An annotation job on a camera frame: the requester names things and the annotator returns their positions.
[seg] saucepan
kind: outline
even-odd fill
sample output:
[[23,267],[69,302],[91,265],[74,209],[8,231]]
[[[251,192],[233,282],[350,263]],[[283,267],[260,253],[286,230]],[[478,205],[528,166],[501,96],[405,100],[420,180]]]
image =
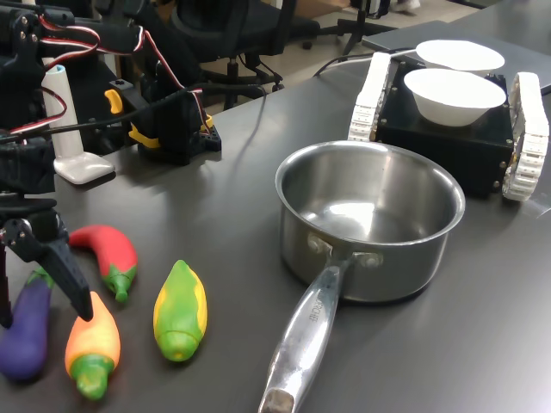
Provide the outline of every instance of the saucepan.
[[386,303],[422,292],[465,196],[425,157],[354,141],[297,151],[275,185],[282,259],[310,287],[275,350],[259,413],[294,413],[325,352],[339,297]]

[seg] toy eggplant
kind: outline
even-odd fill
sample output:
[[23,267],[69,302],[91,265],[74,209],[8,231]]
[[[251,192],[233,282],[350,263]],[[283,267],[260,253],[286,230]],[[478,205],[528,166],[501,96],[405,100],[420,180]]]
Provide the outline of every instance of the toy eggplant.
[[0,373],[7,379],[29,380],[44,367],[53,285],[47,272],[38,268],[17,298],[14,322],[0,341]]

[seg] saucepan handle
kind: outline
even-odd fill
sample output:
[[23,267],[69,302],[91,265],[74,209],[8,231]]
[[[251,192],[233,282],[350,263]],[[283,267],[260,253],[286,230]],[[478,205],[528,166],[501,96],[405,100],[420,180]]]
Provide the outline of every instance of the saucepan handle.
[[330,260],[294,310],[269,366],[258,413],[294,413],[316,375],[350,261]]

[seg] orange toy pepper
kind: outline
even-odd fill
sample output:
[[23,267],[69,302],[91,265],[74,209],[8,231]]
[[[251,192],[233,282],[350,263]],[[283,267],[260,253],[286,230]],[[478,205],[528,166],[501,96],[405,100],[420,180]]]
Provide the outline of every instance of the orange toy pepper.
[[121,339],[113,316],[96,292],[91,292],[94,318],[78,317],[65,350],[65,369],[78,390],[91,400],[103,397],[108,376],[121,357]]

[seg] bowl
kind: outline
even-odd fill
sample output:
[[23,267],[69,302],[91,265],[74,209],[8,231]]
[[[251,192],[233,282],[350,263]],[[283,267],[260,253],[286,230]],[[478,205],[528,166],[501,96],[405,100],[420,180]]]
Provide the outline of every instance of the bowl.
[[497,84],[466,71],[419,69],[404,82],[421,115],[438,125],[470,125],[506,99]]
[[430,40],[416,49],[427,68],[468,71],[484,77],[505,64],[501,54],[466,40]]

